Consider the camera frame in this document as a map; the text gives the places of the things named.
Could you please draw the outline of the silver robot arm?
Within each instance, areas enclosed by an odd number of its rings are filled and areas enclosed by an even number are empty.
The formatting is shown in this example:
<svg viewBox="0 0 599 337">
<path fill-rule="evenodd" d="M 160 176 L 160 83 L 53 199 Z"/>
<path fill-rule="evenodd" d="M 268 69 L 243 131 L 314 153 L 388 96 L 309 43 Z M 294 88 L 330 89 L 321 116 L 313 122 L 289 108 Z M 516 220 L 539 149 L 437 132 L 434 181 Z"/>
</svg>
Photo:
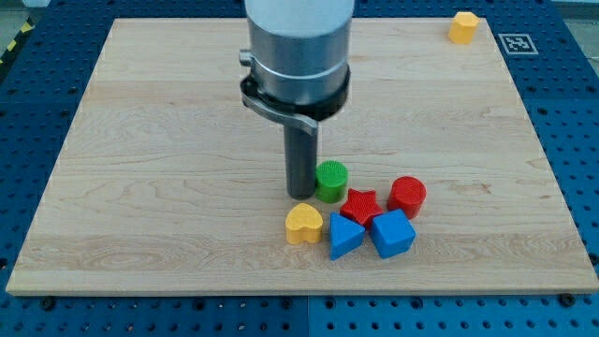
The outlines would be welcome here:
<svg viewBox="0 0 599 337">
<path fill-rule="evenodd" d="M 243 104 L 310 136 L 344 104 L 353 0 L 246 0 Z"/>
</svg>

